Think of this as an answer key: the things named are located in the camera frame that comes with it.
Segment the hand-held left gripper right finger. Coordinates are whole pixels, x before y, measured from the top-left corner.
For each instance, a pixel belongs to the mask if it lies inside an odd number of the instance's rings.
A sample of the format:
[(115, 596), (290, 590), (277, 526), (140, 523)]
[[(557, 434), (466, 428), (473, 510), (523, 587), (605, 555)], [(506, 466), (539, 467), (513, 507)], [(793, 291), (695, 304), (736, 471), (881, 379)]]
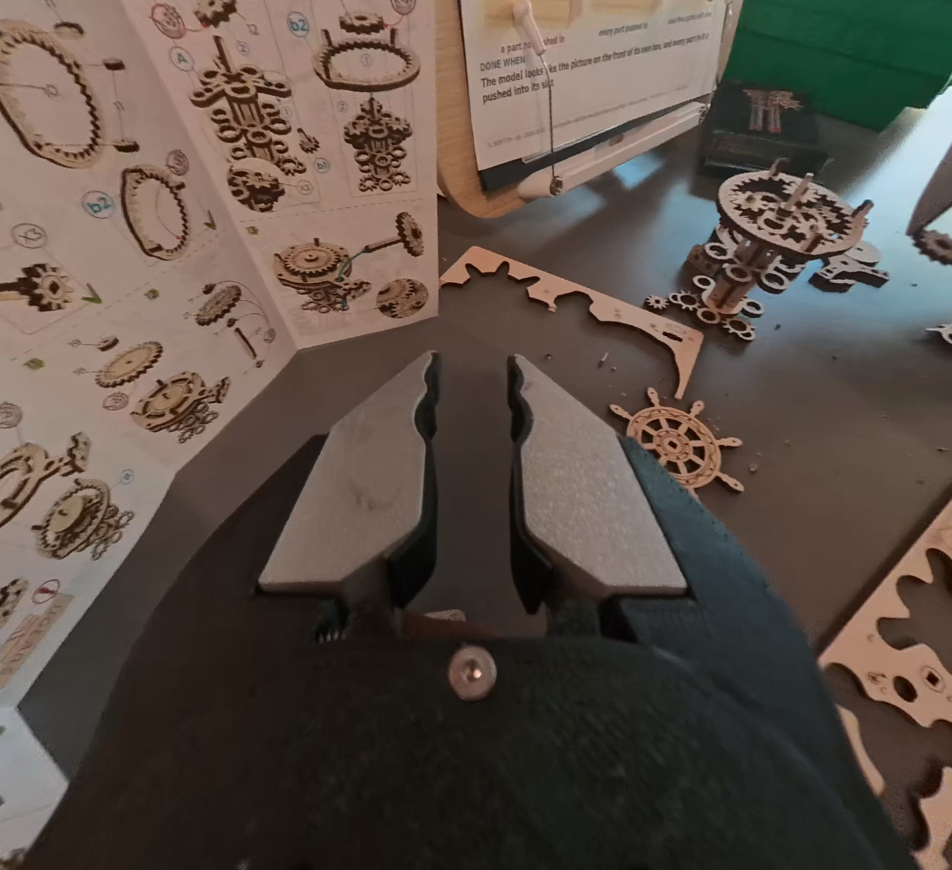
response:
[(507, 359), (510, 569), (528, 612), (679, 598), (687, 582), (619, 436), (522, 355)]

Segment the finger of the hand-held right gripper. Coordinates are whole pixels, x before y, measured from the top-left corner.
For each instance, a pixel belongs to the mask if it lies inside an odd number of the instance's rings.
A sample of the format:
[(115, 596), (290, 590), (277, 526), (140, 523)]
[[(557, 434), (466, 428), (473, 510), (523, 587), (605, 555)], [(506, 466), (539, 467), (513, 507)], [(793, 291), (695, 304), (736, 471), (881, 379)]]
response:
[(914, 206), (907, 224), (908, 237), (912, 238), (926, 230), (951, 207), (951, 158), (949, 146)]

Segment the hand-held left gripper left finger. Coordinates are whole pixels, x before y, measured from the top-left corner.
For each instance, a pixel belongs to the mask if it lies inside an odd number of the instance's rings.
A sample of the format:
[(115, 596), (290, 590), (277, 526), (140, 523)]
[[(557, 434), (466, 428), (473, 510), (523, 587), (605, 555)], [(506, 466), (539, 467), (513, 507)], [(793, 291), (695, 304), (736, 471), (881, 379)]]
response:
[(402, 609), (422, 591), (437, 558), (440, 377), (440, 355), (424, 352), (333, 425), (260, 592)]

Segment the round wooden frame part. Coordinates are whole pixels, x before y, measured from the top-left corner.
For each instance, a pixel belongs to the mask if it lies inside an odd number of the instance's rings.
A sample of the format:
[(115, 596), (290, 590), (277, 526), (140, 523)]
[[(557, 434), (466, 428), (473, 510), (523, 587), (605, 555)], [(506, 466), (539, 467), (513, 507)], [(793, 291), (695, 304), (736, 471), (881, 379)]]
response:
[(839, 255), (826, 257), (809, 283), (820, 290), (837, 293), (844, 293), (857, 284), (880, 288), (890, 279), (887, 270), (879, 268), (881, 260), (882, 253), (875, 245), (859, 241)]

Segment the wooden gear model assembly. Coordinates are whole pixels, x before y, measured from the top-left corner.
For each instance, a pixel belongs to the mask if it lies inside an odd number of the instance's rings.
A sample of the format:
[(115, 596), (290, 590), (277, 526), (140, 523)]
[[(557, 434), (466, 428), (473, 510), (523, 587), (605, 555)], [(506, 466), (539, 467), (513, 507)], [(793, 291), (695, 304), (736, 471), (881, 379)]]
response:
[(788, 172), (786, 159), (732, 175), (716, 203), (717, 225), (686, 260), (695, 273), (691, 287), (650, 295), (644, 306), (658, 313), (678, 308), (745, 343), (756, 339), (754, 322), (766, 312), (751, 294), (780, 295), (809, 266), (850, 259), (874, 207), (871, 199), (851, 205), (817, 185), (814, 174)]

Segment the paper instruction leaflet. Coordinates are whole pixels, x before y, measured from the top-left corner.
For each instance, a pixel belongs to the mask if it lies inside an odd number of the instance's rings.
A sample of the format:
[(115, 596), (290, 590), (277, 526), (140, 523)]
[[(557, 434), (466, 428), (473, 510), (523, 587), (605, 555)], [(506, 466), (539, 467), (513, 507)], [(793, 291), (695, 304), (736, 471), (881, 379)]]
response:
[(435, 0), (1, 0), (2, 709), (294, 356), (434, 316)]

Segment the black model kit box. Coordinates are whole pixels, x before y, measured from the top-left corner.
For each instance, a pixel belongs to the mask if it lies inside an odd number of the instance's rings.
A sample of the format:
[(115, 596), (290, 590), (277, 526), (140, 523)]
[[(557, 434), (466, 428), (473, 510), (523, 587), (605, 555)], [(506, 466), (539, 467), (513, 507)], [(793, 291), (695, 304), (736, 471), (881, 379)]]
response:
[(720, 84), (704, 120), (703, 170), (736, 174), (785, 160), (788, 172), (803, 176), (819, 173), (828, 158), (808, 95), (749, 81)]

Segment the wooden ship wheel part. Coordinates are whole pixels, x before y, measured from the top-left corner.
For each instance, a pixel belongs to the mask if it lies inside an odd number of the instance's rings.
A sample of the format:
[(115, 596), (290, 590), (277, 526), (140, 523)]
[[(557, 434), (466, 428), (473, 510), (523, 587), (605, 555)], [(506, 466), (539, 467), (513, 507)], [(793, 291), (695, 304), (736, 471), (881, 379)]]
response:
[(701, 414), (705, 404), (696, 400), (688, 410), (661, 403), (657, 391), (647, 388), (649, 406), (631, 414), (619, 404), (607, 410), (623, 420), (625, 436), (636, 442), (684, 489), (696, 497), (699, 490), (714, 482), (744, 492), (744, 484), (722, 471), (722, 452), (743, 445), (735, 436), (712, 432)]

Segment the jagged wooden sheet strip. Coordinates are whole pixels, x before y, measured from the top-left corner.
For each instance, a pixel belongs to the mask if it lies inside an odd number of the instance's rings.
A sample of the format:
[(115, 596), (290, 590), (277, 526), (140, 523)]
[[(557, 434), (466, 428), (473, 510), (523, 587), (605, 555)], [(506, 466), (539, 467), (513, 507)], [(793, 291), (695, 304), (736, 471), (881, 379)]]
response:
[(684, 399), (704, 343), (700, 330), (480, 246), (470, 247), (459, 257), (441, 275), (439, 285), (462, 286), (470, 280), (471, 270), (489, 276), (501, 267), (507, 269), (508, 278), (525, 285), (530, 300), (545, 305), (550, 312), (556, 312), (557, 301), (563, 297), (583, 296), (589, 302), (589, 315), (599, 322), (640, 331), (663, 345), (671, 353), (677, 372), (674, 398)]

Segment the green plastic bin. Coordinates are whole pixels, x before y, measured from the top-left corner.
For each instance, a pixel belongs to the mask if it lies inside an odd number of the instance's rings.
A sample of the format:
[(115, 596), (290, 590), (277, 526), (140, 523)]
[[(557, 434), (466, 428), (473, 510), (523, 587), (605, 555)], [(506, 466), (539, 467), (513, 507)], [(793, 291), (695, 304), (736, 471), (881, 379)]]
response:
[(726, 80), (881, 131), (950, 86), (951, 0), (744, 0)]

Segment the wooden document stand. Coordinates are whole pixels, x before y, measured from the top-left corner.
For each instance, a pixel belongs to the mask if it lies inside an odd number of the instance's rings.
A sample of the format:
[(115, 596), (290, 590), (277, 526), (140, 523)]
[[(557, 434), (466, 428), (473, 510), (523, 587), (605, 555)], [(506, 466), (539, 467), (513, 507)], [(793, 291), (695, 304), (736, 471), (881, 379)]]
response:
[[(500, 217), (530, 201), (552, 197), (550, 170), (539, 170), (495, 192), (483, 191), (475, 160), (459, 0), (436, 0), (435, 14), (437, 180), (443, 195), (479, 218)], [(708, 114), (714, 92), (699, 99), (708, 104), (703, 113), (684, 109), (556, 164), (564, 183), (562, 193), (693, 130)]]

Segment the punched-out wooden part sheet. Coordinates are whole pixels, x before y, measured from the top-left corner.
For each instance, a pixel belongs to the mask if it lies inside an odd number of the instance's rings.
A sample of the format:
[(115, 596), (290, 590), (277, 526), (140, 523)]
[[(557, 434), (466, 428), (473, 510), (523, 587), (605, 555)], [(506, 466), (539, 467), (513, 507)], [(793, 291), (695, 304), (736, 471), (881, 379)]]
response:
[(875, 797), (919, 868), (950, 868), (951, 502), (913, 529), (819, 648)]

